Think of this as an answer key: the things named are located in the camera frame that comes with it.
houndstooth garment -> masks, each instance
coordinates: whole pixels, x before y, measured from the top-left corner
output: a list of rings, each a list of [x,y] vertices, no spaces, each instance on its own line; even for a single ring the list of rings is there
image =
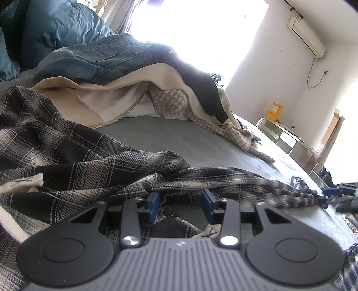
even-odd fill
[[[188,104],[188,97],[183,90],[160,90],[150,85],[148,94],[158,115],[162,118],[187,118],[200,127],[215,133],[224,139],[236,144],[244,152],[249,152],[258,158],[274,163],[275,160],[257,150],[252,134],[246,129],[237,129],[231,124],[215,125],[194,115]]]
[[[144,239],[198,235],[201,230],[182,221],[169,203],[193,202],[203,188],[247,207],[257,201],[280,207],[316,204],[310,194],[251,172],[190,167],[173,152],[130,148],[63,119],[48,98],[23,87],[10,87],[0,94],[0,141],[2,188],[36,180],[38,190],[19,190],[24,189],[21,186],[0,194],[0,219],[5,217],[0,226],[0,290],[18,290],[25,284],[16,265],[17,228],[25,236],[35,234],[98,200],[121,204],[163,191],[156,223],[142,226]],[[7,215],[17,228],[5,227]],[[118,239],[118,232],[111,232],[110,238]]]

bed surface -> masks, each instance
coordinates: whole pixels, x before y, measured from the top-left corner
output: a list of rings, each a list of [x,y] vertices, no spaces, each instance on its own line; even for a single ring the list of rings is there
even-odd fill
[[[276,160],[274,164],[268,164],[243,152],[236,145],[188,120],[169,120],[149,116],[123,118],[113,125],[98,129],[98,131],[143,151],[169,150],[175,152],[186,159],[191,166],[237,167],[286,184],[290,184],[291,176],[299,176],[311,189],[320,191],[313,180],[282,149],[254,125],[245,120],[242,122],[262,139],[258,148],[274,158]],[[205,216],[199,210],[199,201],[191,205],[172,205],[172,208],[182,219],[195,226],[201,229],[207,226]],[[357,241],[341,215],[335,213],[331,207],[327,210],[319,206],[312,206],[284,209],[284,211],[332,237],[342,249],[347,249]],[[244,225],[243,241],[248,241],[251,237],[251,226]]]

curtain rod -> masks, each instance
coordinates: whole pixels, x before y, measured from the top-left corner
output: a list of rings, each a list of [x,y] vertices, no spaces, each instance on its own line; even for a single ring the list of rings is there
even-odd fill
[[[303,18],[303,15],[301,14],[301,13],[299,13],[297,10],[296,10],[296,8],[294,8],[290,3],[288,3],[286,0],[284,0],[291,8],[290,8],[290,11],[295,11],[298,15],[299,15],[299,17],[302,19]]]

teal pillow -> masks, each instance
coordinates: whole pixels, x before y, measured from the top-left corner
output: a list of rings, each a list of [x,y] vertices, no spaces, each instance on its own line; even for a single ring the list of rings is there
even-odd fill
[[[6,50],[3,30],[0,27],[0,81],[10,81],[17,77],[20,67],[10,60]]]
[[[20,61],[21,38],[28,1],[14,0],[0,12],[0,26],[3,29],[8,55],[16,62]]]
[[[21,41],[21,70],[36,68],[56,49],[113,34],[93,10],[74,0],[29,0]]]

power cord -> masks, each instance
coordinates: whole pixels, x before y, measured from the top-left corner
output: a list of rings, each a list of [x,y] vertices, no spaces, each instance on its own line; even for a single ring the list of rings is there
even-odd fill
[[[312,72],[312,69],[313,69],[313,64],[314,64],[314,61],[315,61],[315,60],[316,60],[316,58],[313,58],[313,62],[312,62],[312,66],[311,66],[311,70],[310,70],[310,72],[308,73],[308,78],[307,78],[307,87],[308,87],[309,89],[313,89],[313,88],[317,87],[319,84],[321,84],[321,82],[322,82],[322,79],[323,79],[324,75],[327,75],[327,74],[328,74],[328,71],[324,71],[324,73],[323,73],[323,75],[322,75],[322,78],[321,78],[321,80],[319,81],[319,83],[318,83],[317,85],[315,85],[315,86],[313,86],[313,87],[310,87],[310,85],[308,85],[308,80],[309,80],[309,78],[310,78],[310,74],[311,74],[311,72]]]

